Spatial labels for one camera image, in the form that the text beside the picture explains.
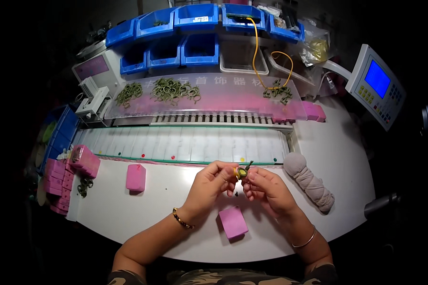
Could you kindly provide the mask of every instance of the conveyor belt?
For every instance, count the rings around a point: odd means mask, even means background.
[[[73,144],[99,156],[157,162],[275,164],[289,152],[285,135],[266,128],[90,128],[78,131]]]

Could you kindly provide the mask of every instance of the blue plastic storage bin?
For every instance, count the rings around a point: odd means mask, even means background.
[[[120,74],[134,74],[147,71],[147,50],[150,42],[138,43],[134,45],[120,59]]]
[[[227,31],[243,31],[254,33],[254,24],[250,20],[237,21],[227,17],[227,14],[251,15],[257,30],[265,30],[265,13],[254,6],[241,4],[222,4],[222,25]]]
[[[297,34],[293,31],[289,31],[287,29],[282,29],[276,27],[274,24],[274,16],[268,12],[265,12],[266,17],[266,31],[268,32],[270,38],[286,41],[289,43],[297,43],[298,41],[304,41],[304,25],[300,22],[298,23],[298,27],[301,30],[301,33]]]
[[[120,46],[135,40],[135,29],[138,21],[146,14],[140,15],[115,26],[106,33],[106,47]]]
[[[173,34],[174,10],[176,7],[157,10],[147,14],[137,21],[136,37],[145,38],[146,40],[158,37],[168,37]],[[163,21],[168,24],[154,26],[157,21]]]
[[[219,39],[217,34],[187,36],[181,47],[181,65],[219,64]]]
[[[214,4],[185,5],[174,12],[174,26],[181,31],[213,30],[219,22],[219,7]]]
[[[68,105],[58,107],[49,112],[45,122],[50,123],[54,120],[57,121],[56,127],[46,147],[43,162],[37,168],[37,172],[40,174],[44,173],[48,158],[56,159],[63,152],[63,149],[69,149],[80,122],[77,115]]]
[[[147,50],[147,67],[161,68],[181,65],[181,46],[185,36],[175,35],[155,41]]]

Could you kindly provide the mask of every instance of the woman's right hand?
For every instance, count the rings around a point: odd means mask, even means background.
[[[241,184],[249,201],[260,200],[263,208],[274,218],[289,215],[298,207],[282,178],[271,171],[250,168]]]

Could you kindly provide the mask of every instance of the white workbench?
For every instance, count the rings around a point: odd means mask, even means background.
[[[364,206],[375,199],[375,194],[365,150],[344,106],[332,97],[316,103],[322,105],[327,122],[294,123],[293,144],[295,151],[306,157],[308,167],[335,195],[330,213],[321,214],[283,168],[270,170],[282,177],[299,207],[325,239],[331,241],[366,220]],[[182,206],[196,173],[201,169],[143,164],[147,170],[146,190],[131,196],[125,188],[129,164],[132,163],[102,160],[94,186],[88,190],[86,198],[79,200],[78,212],[74,213],[78,222],[119,243],[154,225],[170,214],[173,207]],[[228,198],[226,194],[219,197],[205,224],[164,256],[198,262],[236,263],[293,254],[275,220],[257,201],[248,202],[244,198],[240,183],[236,184],[236,191],[239,191],[239,197]],[[76,203],[79,196],[75,195],[73,192],[70,203]],[[249,232],[242,240],[230,243],[219,224],[218,212],[236,205],[242,210]]]

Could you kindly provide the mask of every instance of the camouflage shirt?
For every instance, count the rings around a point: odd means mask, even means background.
[[[207,269],[190,271],[172,285],[333,285],[338,283],[336,269],[332,264],[316,267],[301,282],[287,277],[270,276],[241,269]],[[146,282],[131,271],[113,271],[109,285],[145,285]]]

